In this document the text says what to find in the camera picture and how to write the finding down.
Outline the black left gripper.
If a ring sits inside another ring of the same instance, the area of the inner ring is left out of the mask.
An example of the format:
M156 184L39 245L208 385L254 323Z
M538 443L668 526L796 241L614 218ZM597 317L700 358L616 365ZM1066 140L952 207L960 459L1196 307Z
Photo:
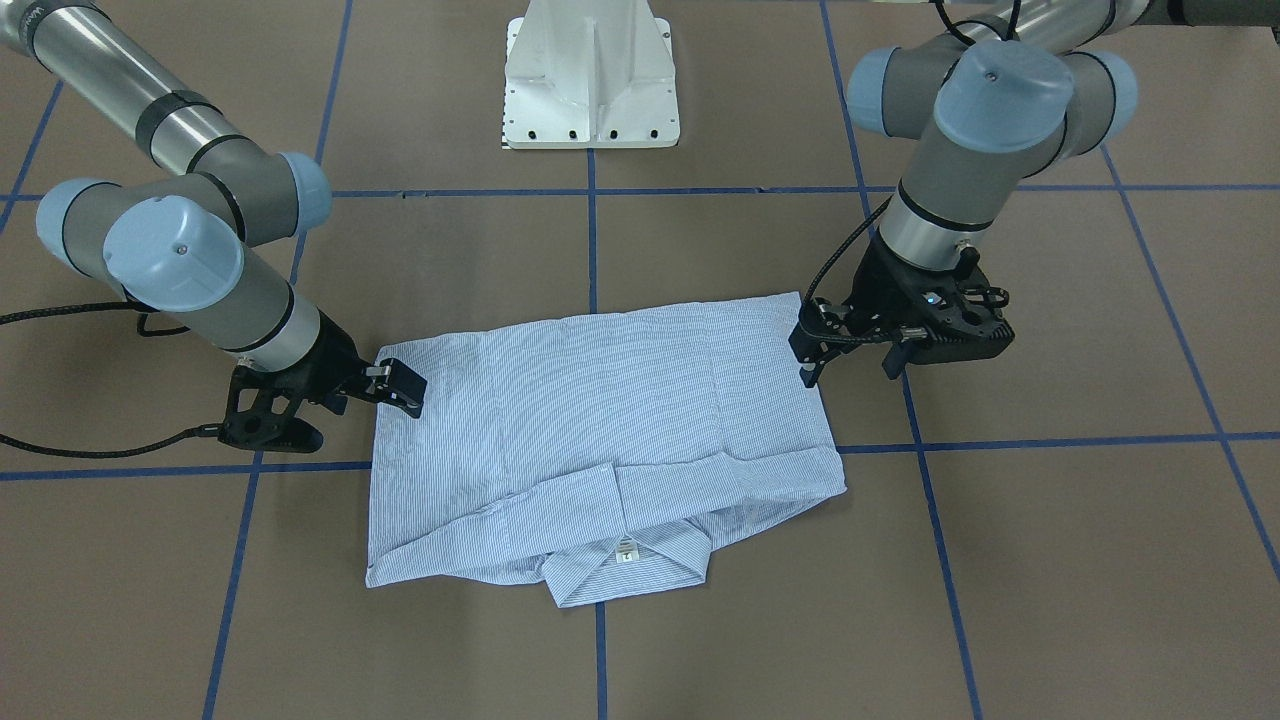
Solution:
M977 251L965 247L959 264L927 272L897 258L873 237L855 273L850 295L841 304L803 300L788 343L800 363L806 388L817 387L826 364L865 345L888 345L882 369L897 380L909 364L909 343L923 340L920 328L904 325L913 300L925 290L977 281Z

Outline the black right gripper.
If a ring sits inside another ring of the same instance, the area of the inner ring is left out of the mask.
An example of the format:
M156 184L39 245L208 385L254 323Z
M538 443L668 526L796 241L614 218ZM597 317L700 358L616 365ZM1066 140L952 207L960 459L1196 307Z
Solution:
M352 337L325 313L319 315L319 333L310 351L293 366L271 374L271 397L288 402L307 401L340 411L338 397L357 398L399 409L420 419L428 380L397 357L371 365L358 352Z

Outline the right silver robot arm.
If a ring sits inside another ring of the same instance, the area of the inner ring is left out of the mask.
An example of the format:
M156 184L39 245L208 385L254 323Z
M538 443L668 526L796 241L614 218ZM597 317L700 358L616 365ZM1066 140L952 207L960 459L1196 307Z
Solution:
M332 214L320 165L266 152L91 1L5 1L3 45L84 97L166 178L127 187L56 184L36 229L72 270L164 313L233 356L243 383L342 413L347 398L419 416L425 380L402 361L369 363L257 247Z

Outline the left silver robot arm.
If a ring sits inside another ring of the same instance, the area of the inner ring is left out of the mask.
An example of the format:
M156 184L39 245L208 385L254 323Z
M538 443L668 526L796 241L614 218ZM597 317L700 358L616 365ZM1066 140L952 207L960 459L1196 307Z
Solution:
M886 345L884 374L998 356L1015 338L1009 293L979 266L980 241L1020 182L1120 133L1139 88L1088 44L1133 26L1276 27L1275 1L1014 1L955 20L916 47L868 53L845 94L854 126L916 142L867 237L849 296L805 291L788 337L805 387L835 359Z

